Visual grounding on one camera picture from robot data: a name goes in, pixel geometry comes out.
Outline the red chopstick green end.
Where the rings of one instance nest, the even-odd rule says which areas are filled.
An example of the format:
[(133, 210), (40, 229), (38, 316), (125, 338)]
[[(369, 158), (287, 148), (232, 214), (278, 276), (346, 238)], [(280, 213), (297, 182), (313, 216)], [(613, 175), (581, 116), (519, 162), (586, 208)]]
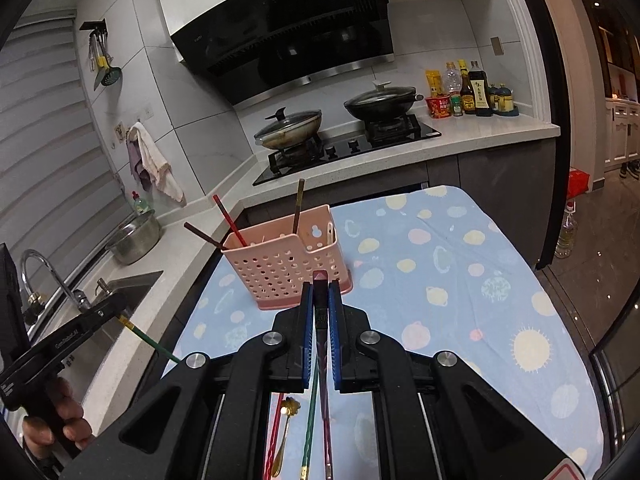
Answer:
[(284, 400), (284, 394), (280, 392), (277, 397), (276, 405), (274, 406), (272, 421), (270, 425), (269, 431), (269, 441), (267, 445), (266, 458), (265, 458), (265, 466), (264, 472), (262, 473), (262, 478), (264, 480), (271, 479), (271, 466), (274, 460), (274, 456), (276, 455), (276, 444), (278, 442), (278, 434), (280, 430), (280, 421), (281, 421), (281, 408), (282, 402)]

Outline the blue planet print tablecloth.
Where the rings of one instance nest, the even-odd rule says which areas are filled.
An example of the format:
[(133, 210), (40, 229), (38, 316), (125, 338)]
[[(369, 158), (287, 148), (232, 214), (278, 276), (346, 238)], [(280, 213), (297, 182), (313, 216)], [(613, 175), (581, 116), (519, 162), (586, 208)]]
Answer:
[[(436, 186), (331, 209), (354, 282), (344, 303), (407, 350), (460, 356), (592, 479), (603, 432), (584, 362), (532, 269), (472, 198)], [(222, 258), (174, 355), (235, 352), (275, 314)], [(335, 478), (378, 479), (371, 397), (336, 393), (330, 364)]]

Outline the pink perforated utensil holder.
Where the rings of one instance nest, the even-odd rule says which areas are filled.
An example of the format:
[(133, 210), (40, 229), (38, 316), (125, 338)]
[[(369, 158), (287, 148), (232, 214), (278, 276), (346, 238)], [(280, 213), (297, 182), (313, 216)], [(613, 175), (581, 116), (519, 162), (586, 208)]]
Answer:
[[(326, 244), (326, 226), (333, 222), (335, 242)], [(338, 281), (344, 294), (354, 288), (337, 238), (337, 223), (328, 205), (300, 213), (297, 234), (292, 233), (293, 216), (262, 222), (240, 232), (247, 242), (242, 247), (234, 233), (222, 243), (232, 268), (262, 310), (294, 307), (302, 298), (303, 284), (312, 281), (314, 271), (326, 271)]]

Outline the dark soy sauce bottle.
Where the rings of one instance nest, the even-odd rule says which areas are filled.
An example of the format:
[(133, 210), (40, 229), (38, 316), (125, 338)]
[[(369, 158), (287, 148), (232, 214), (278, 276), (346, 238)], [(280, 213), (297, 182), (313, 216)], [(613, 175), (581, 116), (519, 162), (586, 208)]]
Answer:
[(471, 61), (469, 78), (473, 90), (475, 114), (477, 114), (478, 117), (490, 117), (492, 115), (492, 105), (490, 102), (487, 75), (475, 60)]

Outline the small green cap jar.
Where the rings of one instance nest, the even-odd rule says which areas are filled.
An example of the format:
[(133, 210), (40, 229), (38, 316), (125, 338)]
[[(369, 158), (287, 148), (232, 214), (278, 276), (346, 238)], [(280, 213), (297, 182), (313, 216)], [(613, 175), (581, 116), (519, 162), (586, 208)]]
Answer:
[(459, 93), (453, 93), (449, 96), (451, 114), (454, 117), (461, 117), (464, 115), (462, 99)]

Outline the red instant noodle cup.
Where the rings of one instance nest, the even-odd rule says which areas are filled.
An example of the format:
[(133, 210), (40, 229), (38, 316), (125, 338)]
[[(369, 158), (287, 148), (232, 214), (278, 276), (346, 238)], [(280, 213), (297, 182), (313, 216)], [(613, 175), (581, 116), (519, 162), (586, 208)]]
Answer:
[(431, 118), (442, 119), (451, 116), (450, 97), (441, 94), (440, 96), (428, 96), (425, 99), (428, 112)]

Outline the black gas stove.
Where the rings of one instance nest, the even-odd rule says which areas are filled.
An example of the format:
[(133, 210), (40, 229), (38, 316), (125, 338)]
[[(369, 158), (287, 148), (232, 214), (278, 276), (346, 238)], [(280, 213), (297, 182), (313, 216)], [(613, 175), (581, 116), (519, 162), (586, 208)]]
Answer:
[(442, 134), (424, 124), (415, 114), (393, 119), (388, 124), (365, 122), (361, 130), (322, 139), (314, 133), (292, 148), (281, 148), (268, 156), (268, 168), (253, 185), (277, 180), (329, 162), (382, 150), (390, 146), (438, 138)]

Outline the dark purple chopstick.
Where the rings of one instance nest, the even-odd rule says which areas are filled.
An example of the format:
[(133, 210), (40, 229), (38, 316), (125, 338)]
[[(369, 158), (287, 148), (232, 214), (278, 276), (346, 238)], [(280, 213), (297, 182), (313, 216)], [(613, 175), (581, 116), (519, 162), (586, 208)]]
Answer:
[(224, 250), (228, 250), (227, 247), (224, 247), (224, 245), (221, 244), (221, 242), (218, 242), (218, 240), (214, 240), (213, 237), (209, 236), (208, 234), (206, 234), (202, 230), (196, 228), (190, 222), (184, 222), (183, 223), (183, 227), (185, 229), (187, 229), (189, 232), (191, 232), (192, 234), (194, 234), (197, 237), (199, 237), (201, 240), (204, 240), (204, 242), (213, 245), (214, 247), (216, 247), (217, 249), (221, 250), (222, 252)]

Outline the bright red chopstick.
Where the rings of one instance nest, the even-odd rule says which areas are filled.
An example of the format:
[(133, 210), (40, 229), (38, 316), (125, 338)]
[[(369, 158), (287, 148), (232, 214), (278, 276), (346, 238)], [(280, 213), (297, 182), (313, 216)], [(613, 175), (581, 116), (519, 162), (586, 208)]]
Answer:
[(234, 233), (234, 235), (235, 235), (236, 239), (238, 240), (238, 242), (241, 244), (242, 247), (246, 247), (247, 246), (247, 242), (246, 242), (245, 238), (243, 237), (242, 233), (240, 232), (240, 230), (236, 226), (234, 220), (231, 218), (230, 214), (228, 213), (227, 208), (222, 203), (220, 197), (217, 194), (214, 194), (212, 199), (213, 199), (214, 203), (216, 204), (216, 206), (218, 207), (218, 209), (220, 210), (221, 214), (224, 216), (224, 220), (227, 221), (228, 225), (230, 226), (231, 231)]

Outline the white hanging towel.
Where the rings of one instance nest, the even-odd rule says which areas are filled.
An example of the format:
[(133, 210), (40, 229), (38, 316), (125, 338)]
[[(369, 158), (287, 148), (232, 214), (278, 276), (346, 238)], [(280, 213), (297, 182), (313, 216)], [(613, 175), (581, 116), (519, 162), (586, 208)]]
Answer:
[(152, 188), (167, 196), (180, 206), (186, 203), (183, 189), (180, 188), (174, 175), (171, 164), (155, 144), (149, 131), (141, 122), (136, 122), (126, 134), (127, 141), (137, 141), (143, 166), (151, 176)]

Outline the purple hanging cloth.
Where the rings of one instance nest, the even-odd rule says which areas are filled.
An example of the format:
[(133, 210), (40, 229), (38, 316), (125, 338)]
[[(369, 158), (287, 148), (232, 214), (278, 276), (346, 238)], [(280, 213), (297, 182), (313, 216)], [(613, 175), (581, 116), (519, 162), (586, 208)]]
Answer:
[(137, 141), (127, 141), (129, 167), (134, 180), (140, 184), (144, 192), (150, 192), (152, 188), (151, 176), (143, 166), (142, 156)]

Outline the chrome sink faucet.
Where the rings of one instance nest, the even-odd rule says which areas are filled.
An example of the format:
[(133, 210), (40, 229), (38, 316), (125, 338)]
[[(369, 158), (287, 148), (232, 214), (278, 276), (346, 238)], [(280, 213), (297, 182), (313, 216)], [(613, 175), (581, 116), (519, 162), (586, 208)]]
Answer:
[(49, 259), (35, 249), (26, 249), (20, 260), (20, 274), (27, 307), (23, 313), (27, 327), (35, 326), (47, 312), (47, 292), (59, 294), (70, 301), (79, 312), (90, 308), (90, 301), (80, 289), (71, 289)]

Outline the white ceramic soup spoon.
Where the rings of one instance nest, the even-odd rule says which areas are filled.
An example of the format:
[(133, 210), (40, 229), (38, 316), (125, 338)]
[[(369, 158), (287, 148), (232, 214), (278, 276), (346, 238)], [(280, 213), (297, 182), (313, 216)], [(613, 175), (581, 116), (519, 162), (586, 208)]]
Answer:
[(326, 244), (328, 246), (332, 245), (335, 242), (335, 229), (333, 222), (328, 222), (326, 226)]

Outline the red bag on floor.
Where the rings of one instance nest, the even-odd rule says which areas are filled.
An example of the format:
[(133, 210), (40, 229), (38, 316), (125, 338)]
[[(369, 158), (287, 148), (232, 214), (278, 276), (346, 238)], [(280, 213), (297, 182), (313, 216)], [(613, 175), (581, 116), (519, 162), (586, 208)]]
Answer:
[(577, 168), (570, 168), (567, 181), (567, 200), (574, 200), (577, 196), (589, 191), (590, 175)]

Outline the gold flower spoon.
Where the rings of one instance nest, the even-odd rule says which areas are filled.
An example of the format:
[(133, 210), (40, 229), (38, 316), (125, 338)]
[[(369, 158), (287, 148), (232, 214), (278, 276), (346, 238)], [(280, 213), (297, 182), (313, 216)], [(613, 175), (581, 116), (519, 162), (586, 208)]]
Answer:
[(300, 409), (300, 403), (292, 396), (283, 399), (280, 405), (280, 416), (283, 419), (282, 430), (279, 432), (280, 440), (277, 453), (271, 461), (269, 469), (269, 478), (274, 479), (280, 476), (285, 453), (286, 439), (288, 438), (288, 430), (290, 429), (291, 418), (295, 416)]

